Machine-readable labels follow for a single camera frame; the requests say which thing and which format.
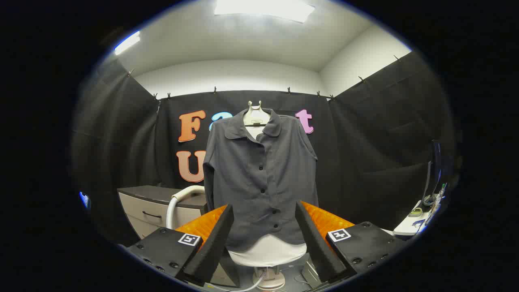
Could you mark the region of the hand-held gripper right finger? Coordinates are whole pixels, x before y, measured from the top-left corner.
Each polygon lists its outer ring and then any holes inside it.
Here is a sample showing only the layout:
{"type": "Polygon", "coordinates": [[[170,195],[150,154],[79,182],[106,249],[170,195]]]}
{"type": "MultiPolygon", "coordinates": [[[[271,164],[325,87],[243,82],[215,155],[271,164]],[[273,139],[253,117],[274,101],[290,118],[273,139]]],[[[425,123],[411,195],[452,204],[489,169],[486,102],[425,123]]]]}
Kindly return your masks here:
{"type": "Polygon", "coordinates": [[[334,283],[383,265],[406,247],[406,242],[375,224],[359,224],[298,201],[295,218],[320,281],[334,283]]]}

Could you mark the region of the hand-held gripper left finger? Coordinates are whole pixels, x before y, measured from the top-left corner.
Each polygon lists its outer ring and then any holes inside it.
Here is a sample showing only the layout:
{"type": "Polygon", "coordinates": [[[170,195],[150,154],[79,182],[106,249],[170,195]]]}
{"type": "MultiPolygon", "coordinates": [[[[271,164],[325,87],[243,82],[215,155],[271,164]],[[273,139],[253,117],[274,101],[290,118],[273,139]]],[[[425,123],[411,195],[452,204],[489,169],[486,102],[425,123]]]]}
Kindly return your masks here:
{"type": "Polygon", "coordinates": [[[180,228],[157,229],[127,254],[167,279],[203,286],[217,269],[234,219],[232,205],[224,205],[180,228]]]}

